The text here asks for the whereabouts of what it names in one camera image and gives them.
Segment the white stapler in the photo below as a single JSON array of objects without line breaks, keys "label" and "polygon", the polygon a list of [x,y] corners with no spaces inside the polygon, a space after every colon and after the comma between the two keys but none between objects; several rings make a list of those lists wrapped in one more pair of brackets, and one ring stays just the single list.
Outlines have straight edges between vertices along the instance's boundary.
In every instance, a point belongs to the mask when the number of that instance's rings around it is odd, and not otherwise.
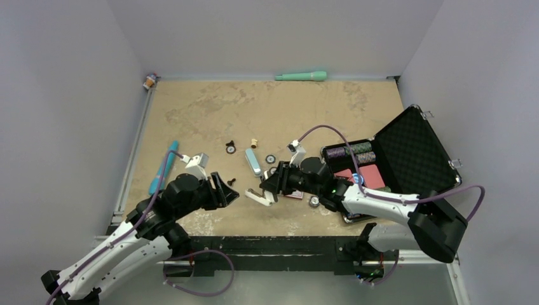
[{"label": "white stapler", "polygon": [[270,207],[278,201],[277,196],[269,191],[263,191],[262,194],[259,194],[253,189],[247,189],[245,196],[266,207]]}]

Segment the light blue stapler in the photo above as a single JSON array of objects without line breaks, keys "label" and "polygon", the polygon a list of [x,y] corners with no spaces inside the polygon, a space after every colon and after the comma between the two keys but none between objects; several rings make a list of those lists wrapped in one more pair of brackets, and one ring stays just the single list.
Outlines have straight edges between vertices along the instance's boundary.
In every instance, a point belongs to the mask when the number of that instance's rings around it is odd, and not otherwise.
[{"label": "light blue stapler", "polygon": [[260,177],[263,171],[252,148],[245,150],[245,157],[254,176]]}]

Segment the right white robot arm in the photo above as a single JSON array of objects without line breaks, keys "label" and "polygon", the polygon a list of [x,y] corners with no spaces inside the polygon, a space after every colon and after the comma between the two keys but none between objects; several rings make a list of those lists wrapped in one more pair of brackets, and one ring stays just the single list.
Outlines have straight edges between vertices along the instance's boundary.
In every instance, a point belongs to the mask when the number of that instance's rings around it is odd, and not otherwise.
[{"label": "right white robot arm", "polygon": [[279,162],[275,172],[260,184],[273,195],[301,191],[319,198],[332,212],[367,214],[393,221],[376,224],[357,241],[358,253],[371,259],[389,250],[421,250],[439,262],[453,262],[468,221],[447,200],[436,195],[396,194],[362,188],[334,176],[318,157],[300,165]]}]

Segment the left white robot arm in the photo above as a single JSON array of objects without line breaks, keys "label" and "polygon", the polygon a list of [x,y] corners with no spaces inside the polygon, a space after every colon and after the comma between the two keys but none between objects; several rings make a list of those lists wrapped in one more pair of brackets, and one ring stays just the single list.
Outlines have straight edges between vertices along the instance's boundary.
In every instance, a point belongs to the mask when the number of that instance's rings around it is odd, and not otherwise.
[{"label": "left white robot arm", "polygon": [[49,270],[41,281],[47,304],[99,304],[159,261],[191,259],[191,238],[178,220],[199,209],[225,208],[239,193],[214,172],[199,179],[183,173],[141,201],[114,232],[72,266]]}]

